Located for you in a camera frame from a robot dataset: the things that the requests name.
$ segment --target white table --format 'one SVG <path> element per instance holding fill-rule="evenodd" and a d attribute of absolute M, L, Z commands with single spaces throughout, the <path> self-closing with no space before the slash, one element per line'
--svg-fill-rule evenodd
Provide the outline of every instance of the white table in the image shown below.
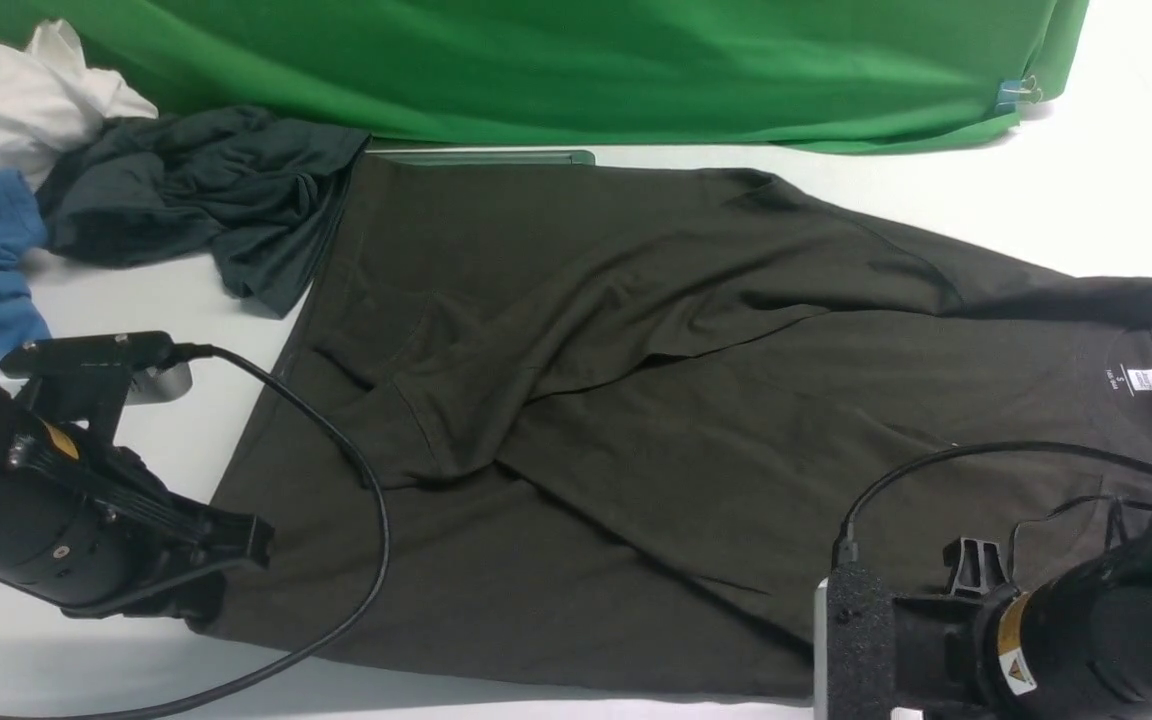
<path fill-rule="evenodd" d="M 1084 29 L 1068 94 L 987 147 L 846 158 L 776 147 L 605 147 L 600 165 L 755 167 L 838 204 L 950 234 L 1066 273 L 1152 275 L 1152 0 L 1102 0 Z M 244 313 L 210 258 L 101 272 L 50 256 L 29 264 L 56 336 L 165 329 L 273 365 L 294 314 Z M 136 407 L 119 441 L 177 492 L 209 500 L 259 387 L 225 364 L 196 386 Z M 169 620 L 65 620 L 0 588 L 0 712 L 122 710 L 200 691 L 275 653 L 191 635 Z M 607 694 L 387 673 L 311 661 L 191 717 L 773 719 L 767 703 L 651 702 Z"/>

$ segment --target black cable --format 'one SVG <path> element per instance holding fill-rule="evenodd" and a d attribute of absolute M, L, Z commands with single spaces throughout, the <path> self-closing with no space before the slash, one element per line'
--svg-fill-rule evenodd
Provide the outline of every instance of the black cable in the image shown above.
<path fill-rule="evenodd" d="M 1079 455 L 1082 457 L 1091 457 L 1092 460 L 1112 462 L 1112 464 L 1132 469 L 1138 471 L 1138 473 L 1152 475 L 1152 462 L 1128 457 L 1127 455 L 1119 455 L 1115 452 L 1098 450 L 1098 448 L 1094 447 L 1086 447 L 1085 445 L 1074 445 L 1069 442 L 1021 439 L 1021 441 L 961 445 L 947 448 L 947 450 L 932 452 L 932 454 L 911 460 L 905 462 L 905 464 L 900 468 L 890 470 L 890 472 L 884 475 L 882 478 L 878 478 L 872 486 L 869 486 L 864 492 L 861 492 L 859 497 L 856 497 L 855 502 L 851 502 L 850 509 L 847 510 L 847 514 L 842 520 L 841 528 L 838 529 L 838 538 L 833 543 L 833 566 L 838 568 L 839 564 L 847 564 L 847 562 L 855 562 L 856 560 L 859 560 L 861 548 L 858 544 L 856 544 L 856 520 L 861 517 L 861 511 L 864 511 L 865 506 L 873 502 L 874 498 L 881 495 L 881 493 L 890 487 L 893 483 L 904 478 L 905 475 L 914 473 L 916 470 L 937 465 L 940 464 L 940 462 L 957 460 L 960 457 L 970 457 L 973 455 L 993 455 L 998 452 L 1055 452 L 1055 454 L 1061 455 Z"/>
<path fill-rule="evenodd" d="M 251 363 L 250 359 L 241 355 L 225 350 L 222 347 L 214 347 L 211 344 L 191 344 L 191 343 L 180 343 L 175 347 L 177 355 L 173 357 L 174 363 L 187 363 L 188 361 L 200 359 L 200 357 L 219 357 L 221 361 L 228 361 L 228 363 L 238 366 L 244 373 L 259 379 L 260 382 L 265 382 L 265 387 L 273 389 L 278 395 L 282 396 L 288 402 L 291 402 L 297 410 L 301 410 L 310 420 L 313 420 L 316 425 L 319 425 L 324 432 L 332 437 L 333 441 L 338 444 L 340 450 L 342 450 L 349 458 L 349 462 L 358 470 L 358 475 L 364 480 L 365 488 L 370 488 L 376 497 L 376 523 L 380 528 L 380 560 L 379 564 L 376 566 L 376 575 L 371 579 L 371 589 L 367 591 L 366 596 L 362 598 L 362 601 L 357 602 L 353 611 L 344 620 L 340 621 L 335 628 L 329 629 L 324 635 L 320 635 L 314 642 L 308 643 L 304 647 L 297 651 L 287 653 L 287 655 L 280 657 L 280 659 L 274 662 L 270 662 L 260 669 L 251 670 L 247 675 L 241 676 L 241 679 L 229 680 L 228 683 L 215 685 L 214 688 L 206 689 L 199 694 L 192 694 L 192 696 L 180 698 L 180 700 L 165 702 L 160 705 L 154 705 L 150 707 L 141 707 L 137 710 L 120 710 L 115 712 L 93 712 L 93 714 L 88 715 L 65 715 L 65 717 L 8 717 L 0 715 L 0 720 L 156 720 L 158 717 L 177 715 L 180 712 L 187 712 L 196 707 L 202 707 L 211 702 L 221 700 L 223 697 L 229 697 L 238 691 L 244 691 L 257 683 L 264 682 L 264 680 L 273 679 L 274 675 L 287 670 L 288 667 L 296 665 L 303 660 L 310 659 L 310 657 L 316 655 L 317 652 L 327 647 L 333 642 L 343 637 L 344 634 L 349 632 L 358 620 L 362 619 L 370 609 L 371 602 L 376 600 L 376 597 L 380 593 L 380 588 L 385 583 L 385 575 L 389 570 L 389 551 L 391 551 L 391 533 L 389 533 L 389 510 L 385 507 L 384 493 L 380 488 L 380 479 L 376 477 L 376 470 L 372 470 L 367 457 L 362 454 L 361 448 L 355 445 L 351 439 L 348 438 L 340 429 L 335 427 L 332 420 L 328 420 L 310 407 L 305 400 L 296 395 L 291 388 L 285 386 L 282 381 L 278 378 L 266 373 L 265 370 L 259 369 Z"/>
<path fill-rule="evenodd" d="M 1041 518 L 1021 520 L 1015 525 L 1011 525 L 1011 531 L 1007 535 L 1007 582 L 1015 582 L 1016 579 L 1016 541 L 1020 538 L 1021 528 L 1038 523 L 1047 523 L 1048 520 L 1060 518 L 1060 516 L 1064 515 L 1067 511 L 1074 510 L 1075 507 L 1083 506 L 1087 502 L 1112 502 L 1111 507 L 1115 507 L 1115 509 L 1117 509 L 1116 514 L 1111 510 L 1111 518 L 1106 520 L 1105 550 L 1114 547 L 1115 537 L 1119 543 L 1123 543 L 1128 539 L 1128 529 L 1126 529 L 1123 511 L 1121 511 L 1123 507 L 1130 507 L 1132 510 L 1152 511 L 1152 502 L 1140 502 L 1139 500 L 1130 500 L 1130 498 L 1116 495 L 1079 495 L 1071 497 L 1069 500 L 1053 507 L 1052 511 L 1048 511 L 1047 515 L 1043 515 Z"/>

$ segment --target dark olive t-shirt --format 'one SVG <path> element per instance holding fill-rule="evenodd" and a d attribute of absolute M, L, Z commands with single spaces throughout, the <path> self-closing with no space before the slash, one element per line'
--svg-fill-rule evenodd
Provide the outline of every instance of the dark olive t-shirt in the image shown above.
<path fill-rule="evenodd" d="M 884 471 L 1018 438 L 1152 461 L 1152 279 L 1069 278 L 753 170 L 365 159 L 282 372 L 396 506 L 392 584 L 325 655 L 801 697 L 829 543 Z M 861 540 L 933 588 L 946 543 L 1097 492 L 1152 480 L 964 460 L 884 495 Z M 215 501 L 270 520 L 278 555 L 210 632 L 291 647 L 364 589 L 370 498 L 273 397 Z M 1102 515 L 1028 528 L 1021 578 L 1100 552 Z"/>

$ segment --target green fabric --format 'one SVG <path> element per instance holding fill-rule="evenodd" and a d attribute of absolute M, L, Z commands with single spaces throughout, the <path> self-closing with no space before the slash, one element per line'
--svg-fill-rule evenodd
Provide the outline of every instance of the green fabric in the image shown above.
<path fill-rule="evenodd" d="M 68 18 L 161 109 L 256 103 L 402 141 L 785 142 L 1005 135 L 998 83 L 1064 90 L 1087 0 L 0 0 Z"/>

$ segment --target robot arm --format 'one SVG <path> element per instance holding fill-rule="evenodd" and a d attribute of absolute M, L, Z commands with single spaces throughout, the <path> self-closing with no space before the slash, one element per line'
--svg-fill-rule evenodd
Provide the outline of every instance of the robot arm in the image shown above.
<path fill-rule="evenodd" d="M 259 518 L 175 495 L 113 445 L 128 402 L 189 387 L 165 333 L 68 338 L 3 357 L 26 379 L 0 388 L 0 582 L 73 617 L 172 616 L 206 623 L 221 570 L 264 568 Z"/>
<path fill-rule="evenodd" d="M 859 561 L 831 575 L 818 717 L 1152 720 L 1152 523 L 1033 593 L 1007 582 L 993 543 L 947 559 L 941 596 L 895 596 Z"/>

